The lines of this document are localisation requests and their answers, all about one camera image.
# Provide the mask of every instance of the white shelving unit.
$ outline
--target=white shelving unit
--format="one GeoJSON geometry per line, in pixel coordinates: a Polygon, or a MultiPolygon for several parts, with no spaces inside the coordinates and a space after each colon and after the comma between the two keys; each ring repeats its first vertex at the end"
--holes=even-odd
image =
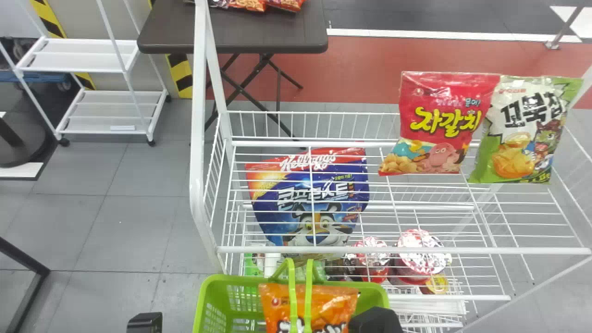
{"type": "MultiPolygon", "coordinates": [[[[21,0],[16,0],[22,7],[21,0]]],[[[137,33],[140,27],[134,18],[128,0],[123,0],[137,33]]],[[[126,80],[128,91],[94,91],[83,87],[76,76],[72,77],[80,91],[57,127],[46,120],[60,144],[67,146],[65,134],[123,134],[146,135],[150,146],[155,144],[153,134],[163,103],[170,101],[165,84],[150,57],[162,90],[135,91],[130,72],[140,54],[135,40],[116,40],[105,13],[102,0],[96,0],[99,12],[110,39],[56,39],[50,38],[45,29],[30,17],[41,37],[15,65],[15,73],[23,72],[86,72],[119,73],[126,80]]],[[[43,110],[28,87],[25,88],[41,114],[43,110]]]]}
{"type": "Polygon", "coordinates": [[[209,11],[205,2],[195,10],[189,196],[205,255],[219,272],[243,274],[244,253],[447,252],[453,260],[443,272],[446,294],[382,284],[405,331],[431,333],[473,326],[592,260],[592,187],[589,174],[580,172],[592,168],[592,158],[569,128],[549,184],[468,184],[479,140],[471,142],[460,174],[379,177],[378,166],[398,139],[395,110],[276,112],[294,138],[263,111],[227,110],[209,11]],[[205,144],[211,138],[204,137],[206,63],[220,113],[211,150],[205,144]],[[387,247],[262,246],[266,235],[253,212],[245,164],[319,147],[365,148],[370,200],[347,245],[375,236],[387,247]],[[407,229],[427,230],[445,247],[396,247],[407,229]],[[524,291],[524,283],[532,288],[524,291]]]}

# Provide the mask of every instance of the basket handle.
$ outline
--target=basket handle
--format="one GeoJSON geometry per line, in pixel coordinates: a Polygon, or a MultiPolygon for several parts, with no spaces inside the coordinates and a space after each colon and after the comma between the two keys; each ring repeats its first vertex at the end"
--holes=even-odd
{"type": "Polygon", "coordinates": [[[278,267],[273,275],[269,277],[269,281],[279,282],[279,276],[288,270],[288,295],[290,299],[290,333],[298,333],[297,322],[298,322],[298,302],[296,300],[296,269],[294,268],[294,260],[292,258],[286,258],[284,262],[278,267]]]}
{"type": "Polygon", "coordinates": [[[314,269],[314,260],[309,259],[306,261],[306,294],[304,295],[304,333],[313,333],[313,330],[310,327],[310,308],[313,302],[313,276],[318,277],[318,272],[314,269]]]}

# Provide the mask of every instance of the pink cartoon octopus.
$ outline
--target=pink cartoon octopus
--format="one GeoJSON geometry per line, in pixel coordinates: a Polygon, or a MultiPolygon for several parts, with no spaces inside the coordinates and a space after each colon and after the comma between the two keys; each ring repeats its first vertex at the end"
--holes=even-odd
{"type": "Polygon", "coordinates": [[[456,149],[448,143],[438,143],[426,154],[427,157],[420,161],[423,172],[455,172],[460,164],[456,161],[461,157],[456,149]]]}

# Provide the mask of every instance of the foil lid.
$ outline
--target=foil lid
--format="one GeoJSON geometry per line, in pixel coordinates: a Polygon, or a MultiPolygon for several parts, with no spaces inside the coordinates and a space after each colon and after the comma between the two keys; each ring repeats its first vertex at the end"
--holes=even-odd
{"type": "MultiPolygon", "coordinates": [[[[409,229],[401,232],[397,246],[408,248],[441,248],[442,242],[425,230],[409,229]]],[[[411,270],[422,274],[438,274],[452,262],[450,253],[400,253],[399,257],[411,270]]]]}
{"type": "MultiPolygon", "coordinates": [[[[363,240],[357,241],[355,244],[353,244],[353,246],[354,247],[373,247],[373,248],[388,247],[388,245],[384,241],[381,241],[380,239],[377,239],[376,237],[373,237],[373,236],[364,237],[363,240]]],[[[358,262],[360,263],[360,265],[366,266],[366,267],[383,267],[383,266],[388,265],[388,262],[391,259],[390,254],[384,253],[384,252],[368,253],[368,254],[358,253],[355,256],[358,259],[358,262]]]]}

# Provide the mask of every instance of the shopping cart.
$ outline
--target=shopping cart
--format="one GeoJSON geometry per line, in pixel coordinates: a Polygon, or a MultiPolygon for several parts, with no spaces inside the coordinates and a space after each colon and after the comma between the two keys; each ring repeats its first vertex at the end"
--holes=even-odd
{"type": "MultiPolygon", "coordinates": [[[[474,325],[499,304],[498,309],[508,306],[592,260],[592,181],[584,172],[592,168],[592,158],[575,135],[585,134],[575,119],[568,117],[549,184],[469,184],[478,139],[471,142],[459,174],[379,177],[378,166],[399,138],[396,106],[327,105],[326,110],[305,111],[282,107],[274,115],[293,137],[263,111],[227,110],[208,9],[198,2],[195,10],[189,195],[204,254],[218,271],[243,275],[245,253],[450,253],[452,264],[443,271],[449,282],[444,294],[382,284],[403,328],[431,333],[474,325]],[[206,62],[220,118],[204,133],[206,62]],[[365,149],[369,202],[359,213],[348,246],[263,246],[270,235],[255,218],[245,166],[303,153],[301,147],[309,158],[314,148],[365,149]],[[445,247],[396,247],[407,229],[427,230],[445,247]],[[367,236],[388,246],[352,250],[351,245],[367,236]],[[531,288],[524,290],[524,285],[531,288]]],[[[311,186],[312,201],[314,191],[311,186]]],[[[391,262],[390,268],[397,267],[391,262]]],[[[363,270],[357,278],[372,276],[363,270]]]]}

